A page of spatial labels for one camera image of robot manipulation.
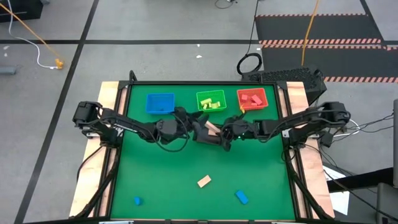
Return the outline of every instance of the wooden board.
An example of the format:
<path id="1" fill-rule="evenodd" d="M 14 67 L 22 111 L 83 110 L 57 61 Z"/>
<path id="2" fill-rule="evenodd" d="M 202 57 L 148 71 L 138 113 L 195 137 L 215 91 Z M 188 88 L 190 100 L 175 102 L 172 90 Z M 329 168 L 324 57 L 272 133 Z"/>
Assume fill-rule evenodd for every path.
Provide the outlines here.
<path id="1" fill-rule="evenodd" d="M 298 113 L 300 111 L 308 108 L 307 96 L 305 94 L 303 83 L 301 82 L 288 82 L 288 93 L 290 105 L 293 113 Z M 98 102 L 100 102 L 106 108 L 114 108 L 116 94 L 118 91 L 118 82 L 103 82 L 101 85 L 101 90 L 99 92 Z M 280 102 L 282 106 L 283 116 L 287 116 L 287 110 L 285 106 L 285 101 L 283 99 L 283 92 L 280 91 Z M 119 107 L 119 113 L 123 113 L 124 99 L 126 98 L 126 90 L 122 93 L 121 104 Z M 99 146 L 99 139 L 93 138 L 89 139 L 86 145 L 86 151 L 84 158 L 89 156 L 93 151 L 95 151 Z M 316 140 L 308 140 L 307 144 L 318 148 Z M 104 162 L 105 150 L 101 150 L 95 156 L 93 156 L 82 168 L 80 172 L 80 178 L 76 186 L 75 196 L 73 198 L 72 207 L 70 210 L 70 216 L 79 213 L 84 206 L 91 199 L 92 195 L 96 192 L 98 184 L 100 181 L 101 170 Z M 315 200 L 322 206 L 322 208 L 327 212 L 327 214 L 334 217 L 333 207 L 331 206 L 331 200 L 329 196 L 328 187 L 326 184 L 326 178 L 323 173 L 322 160 L 317 151 L 310 147 L 301 149 L 302 163 L 305 174 L 305 179 L 307 182 L 307 187 L 311 194 L 314 196 Z M 108 170 L 112 166 L 114 157 L 114 151 L 111 155 L 111 160 L 108 166 Z M 303 202 L 303 195 L 301 191 L 297 189 L 298 197 L 298 207 L 300 210 L 301 217 L 305 217 L 305 207 Z M 104 191 L 103 201 L 101 204 L 101 209 L 99 212 L 100 216 L 104 216 L 106 213 L 106 205 L 108 203 L 109 186 Z"/>

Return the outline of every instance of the blue bin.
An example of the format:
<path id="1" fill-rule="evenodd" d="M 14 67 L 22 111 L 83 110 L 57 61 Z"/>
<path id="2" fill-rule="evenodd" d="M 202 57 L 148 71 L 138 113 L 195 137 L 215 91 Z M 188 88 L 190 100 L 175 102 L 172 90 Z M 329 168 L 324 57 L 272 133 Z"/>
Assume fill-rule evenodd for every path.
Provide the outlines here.
<path id="1" fill-rule="evenodd" d="M 174 93 L 152 93 L 147 95 L 146 112 L 169 114 L 174 111 Z"/>

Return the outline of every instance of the blue block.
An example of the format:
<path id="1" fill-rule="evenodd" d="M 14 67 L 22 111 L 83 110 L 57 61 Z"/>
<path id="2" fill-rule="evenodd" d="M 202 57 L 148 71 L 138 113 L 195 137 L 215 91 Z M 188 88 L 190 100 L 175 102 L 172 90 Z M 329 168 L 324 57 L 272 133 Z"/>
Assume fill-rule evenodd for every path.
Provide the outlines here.
<path id="1" fill-rule="evenodd" d="M 238 197 L 238 199 L 241 201 L 242 204 L 247 204 L 249 202 L 248 198 L 246 195 L 243 193 L 243 191 L 239 190 L 235 193 L 235 195 Z"/>
<path id="2" fill-rule="evenodd" d="M 141 205 L 142 199 L 140 197 L 134 197 L 134 202 L 136 203 L 136 205 Z"/>

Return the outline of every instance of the white cable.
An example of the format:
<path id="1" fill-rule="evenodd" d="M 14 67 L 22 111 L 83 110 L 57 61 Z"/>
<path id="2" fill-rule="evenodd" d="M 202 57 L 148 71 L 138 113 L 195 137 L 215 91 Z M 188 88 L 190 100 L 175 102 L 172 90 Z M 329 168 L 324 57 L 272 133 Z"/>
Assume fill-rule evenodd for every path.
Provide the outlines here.
<path id="1" fill-rule="evenodd" d="M 8 7 L 9 7 L 10 11 L 12 12 L 11 2 L 10 2 L 10 0 L 7 0 L 7 1 L 8 1 Z M 40 66 L 43 67 L 43 68 L 56 69 L 57 67 L 55 67 L 55 66 L 45 66 L 45 65 L 42 65 L 42 64 L 39 62 L 39 58 L 40 58 L 40 49 L 39 49 L 39 46 L 38 46 L 37 44 L 32 43 L 31 41 L 29 41 L 29 40 L 27 40 L 27 39 L 23 39 L 23 38 L 21 38 L 21 37 L 16 37 L 16 36 L 14 36 L 14 35 L 11 33 L 12 21 L 13 21 L 13 16 L 11 15 L 10 26 L 8 27 L 8 33 L 10 34 L 10 36 L 13 37 L 13 38 L 15 38 L 15 39 L 24 40 L 24 41 L 26 41 L 26 42 L 28 42 L 28 43 L 34 45 L 34 46 L 37 48 L 37 64 L 38 64 L 38 65 L 40 65 Z"/>
<path id="2" fill-rule="evenodd" d="M 347 135 L 354 135 L 354 134 L 358 134 L 358 133 L 359 133 L 359 130 L 361 129 L 361 128 L 359 127 L 359 125 L 358 125 L 354 120 L 352 120 L 352 119 L 350 119 L 349 121 L 351 121 L 352 123 L 355 124 L 355 126 L 356 126 L 356 132 L 354 132 L 354 133 L 346 133 L 346 134 L 337 134 L 337 135 L 333 136 L 334 138 L 335 138 L 335 137 L 347 136 Z"/>

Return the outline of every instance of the green table surface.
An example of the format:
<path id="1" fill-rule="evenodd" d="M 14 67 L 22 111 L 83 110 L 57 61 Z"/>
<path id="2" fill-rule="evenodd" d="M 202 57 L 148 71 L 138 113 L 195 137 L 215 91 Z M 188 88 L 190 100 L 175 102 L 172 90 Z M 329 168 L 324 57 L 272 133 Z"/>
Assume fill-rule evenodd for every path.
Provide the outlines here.
<path id="1" fill-rule="evenodd" d="M 250 111 L 245 116 L 248 121 L 278 119 L 274 87 L 263 87 L 269 106 Z M 194 112 L 198 110 L 196 92 L 224 90 L 227 108 L 209 113 L 210 122 L 222 124 L 225 118 L 240 114 L 236 90 L 245 88 L 259 86 L 136 85 L 127 115 L 141 122 L 173 119 L 171 115 L 146 113 L 149 93 L 175 93 L 175 105 Z M 183 143 L 178 139 L 165 147 L 174 150 Z M 111 218 L 293 220 L 282 150 L 282 139 L 276 136 L 265 144 L 257 140 L 234 141 L 230 152 L 190 139 L 183 151 L 170 153 L 126 132 Z M 197 182 L 206 175 L 211 182 L 199 188 Z M 245 193 L 249 200 L 246 205 L 235 196 L 237 190 Z M 135 205 L 134 197 L 140 197 L 143 204 Z"/>

